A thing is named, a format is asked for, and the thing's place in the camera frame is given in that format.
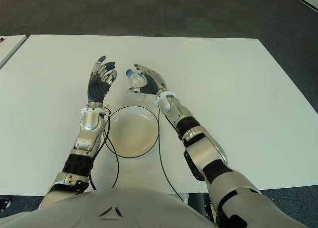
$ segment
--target dark floor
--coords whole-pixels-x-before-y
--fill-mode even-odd
[[[16,34],[258,38],[318,112],[318,13],[298,0],[0,0],[0,35]],[[318,227],[317,186],[264,193]],[[15,200],[0,216],[39,202]]]

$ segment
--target water bottle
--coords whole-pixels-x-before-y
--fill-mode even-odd
[[[137,72],[130,69],[126,71],[126,76],[132,87],[143,87],[147,84],[147,79],[144,76],[139,75]]]

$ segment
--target robotic hand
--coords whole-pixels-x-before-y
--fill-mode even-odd
[[[175,128],[185,146],[184,157],[194,177],[205,181],[219,227],[305,227],[280,211],[241,173],[228,166],[226,154],[217,141],[168,91],[162,77],[135,64],[147,79],[130,91],[156,95],[155,103]]]
[[[40,207],[82,193],[88,187],[88,175],[105,130],[104,116],[110,114],[103,100],[117,77],[115,63],[102,64],[105,59],[102,56],[93,66],[87,89],[88,104],[81,110],[84,117],[79,124],[79,135],[62,172],[58,173]]]

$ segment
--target white bowl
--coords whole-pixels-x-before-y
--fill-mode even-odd
[[[110,117],[109,140],[121,157],[139,157],[147,153],[158,139],[158,120],[148,109],[128,106]],[[109,141],[109,149],[114,152]]]

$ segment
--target wire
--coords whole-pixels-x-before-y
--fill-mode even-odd
[[[116,155],[116,159],[117,159],[117,175],[116,175],[116,179],[115,179],[115,181],[114,181],[114,183],[113,183],[113,185],[112,185],[112,187],[111,187],[111,188],[113,188],[113,187],[115,186],[116,182],[117,182],[118,175],[119,175],[119,160],[118,160],[118,154],[117,154],[117,152],[116,152],[116,150],[115,150],[115,147],[114,147],[113,143],[111,142],[111,140],[110,140],[109,138],[108,138],[108,141],[110,142],[111,146],[113,147],[114,152],[115,152],[115,155]]]
[[[164,167],[163,167],[162,158],[161,158],[161,148],[160,148],[160,125],[159,125],[160,120],[159,119],[160,119],[160,109],[159,109],[159,112],[158,112],[158,146],[159,146],[159,157],[160,157],[161,167],[162,167],[164,176],[165,176],[167,182],[169,183],[170,187],[173,189],[173,191],[176,193],[176,195],[180,198],[180,200],[183,201],[183,199],[180,197],[179,193],[175,190],[175,188],[173,187],[173,185],[169,181],[169,179],[167,177],[167,174],[165,173],[165,170],[164,170]]]
[[[97,150],[96,154],[94,155],[94,157],[93,157],[93,162],[95,161],[95,159],[96,159],[97,155],[99,154],[99,152],[101,151],[101,149],[102,149],[102,148],[104,147],[104,145],[106,144],[106,139],[108,138],[109,131],[110,131],[110,116],[108,116],[107,122],[108,122],[107,134],[105,133],[105,130],[104,130],[104,132],[103,132],[103,134],[104,134],[104,142],[101,144],[101,146],[100,146],[99,149]],[[91,177],[91,170],[90,170],[89,173],[88,173],[88,178],[89,178],[89,182],[90,182],[91,187],[92,187],[94,190],[96,190],[96,187],[95,187],[95,185],[94,185],[94,183],[93,183],[93,179],[92,179],[92,177]]]
[[[112,188],[114,188],[114,186],[115,186],[115,184],[116,184],[116,182],[117,182],[117,180],[118,180],[118,176],[119,176],[119,160],[118,160],[118,154],[117,154],[117,152],[116,152],[116,149],[115,149],[113,143],[111,142],[111,140],[110,140],[109,137],[108,137],[109,131],[110,131],[110,116],[108,116],[107,122],[108,122],[107,133],[106,133],[105,131],[103,132],[104,141],[103,141],[103,143],[101,144],[101,146],[99,147],[99,149],[97,150],[95,156],[93,157],[93,160],[95,160],[95,158],[97,157],[97,155],[99,154],[99,152],[101,151],[101,149],[103,148],[104,145],[106,145],[106,146],[108,147],[108,145],[107,145],[107,143],[106,143],[106,141],[108,140],[108,141],[110,142],[111,146],[112,146],[113,149],[114,149],[114,152],[115,152],[115,155],[116,155],[116,160],[117,160],[117,175],[116,175],[116,179],[115,179],[115,181],[114,181],[114,183],[113,183],[113,185],[112,185]],[[88,174],[88,178],[89,178],[89,182],[90,182],[90,184],[91,184],[91,187],[92,187],[94,190],[96,190],[96,187],[95,187],[95,185],[94,185],[94,183],[93,183],[93,180],[92,180],[90,171],[89,171],[89,174]]]
[[[93,157],[93,160],[95,160],[95,158],[97,157],[97,155],[99,154],[99,152],[101,151],[101,149],[103,148],[103,146],[106,144],[106,140],[108,139],[108,135],[109,135],[109,131],[110,131],[110,116],[108,116],[108,128],[107,128],[107,133],[105,135],[105,131],[103,132],[104,133],[104,142],[101,144],[101,146],[99,147],[99,149],[97,150],[96,154],[94,155]]]

